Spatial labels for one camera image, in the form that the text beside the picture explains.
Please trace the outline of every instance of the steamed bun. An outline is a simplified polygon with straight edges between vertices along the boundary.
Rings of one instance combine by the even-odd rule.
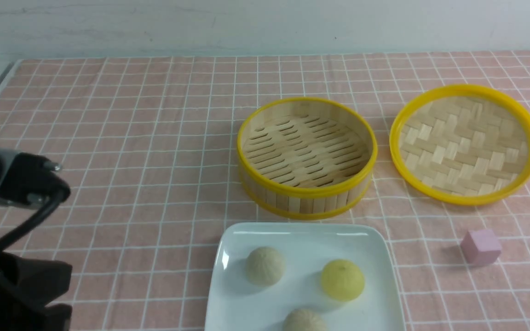
[[[327,331],[322,317],[312,310],[293,310],[283,323],[283,331]]]
[[[248,281],[258,286],[271,286],[277,283],[286,272],[286,260],[273,247],[259,247],[253,250],[245,268]]]

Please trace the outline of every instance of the black robotic arm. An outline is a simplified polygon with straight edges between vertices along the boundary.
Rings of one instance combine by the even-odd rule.
[[[47,306],[68,291],[72,266],[5,253],[42,224],[71,194],[46,157],[0,148],[0,205],[34,209],[28,220],[0,237],[0,331],[67,331],[72,308]]]

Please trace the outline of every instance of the pink checkered tablecloth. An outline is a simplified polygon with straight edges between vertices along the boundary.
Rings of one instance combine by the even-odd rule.
[[[484,207],[444,205],[393,167],[390,125],[425,90],[471,83],[530,109],[530,51],[287,57],[26,60],[0,93],[0,146],[63,163],[73,194],[13,246],[71,263],[72,330],[200,331],[214,256],[238,222],[278,221],[237,176],[234,136],[258,106],[330,98],[379,143],[374,182],[324,220],[379,230],[410,331],[530,331],[530,181]],[[29,212],[0,209],[0,236]],[[502,257],[464,263],[468,230],[492,228]]]

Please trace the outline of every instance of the pink block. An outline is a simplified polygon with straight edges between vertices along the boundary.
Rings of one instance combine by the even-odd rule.
[[[494,231],[469,231],[461,241],[461,250],[468,263],[484,266],[496,262],[502,253],[502,246]]]

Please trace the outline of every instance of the woven bamboo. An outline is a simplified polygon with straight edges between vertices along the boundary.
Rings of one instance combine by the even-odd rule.
[[[257,203],[282,216],[311,219],[359,201],[377,153],[359,115],[311,98],[257,111],[243,124],[237,148],[242,183]]]
[[[496,103],[448,97],[420,107],[402,126],[400,154],[423,184],[477,196],[511,184],[528,161],[521,123]]]

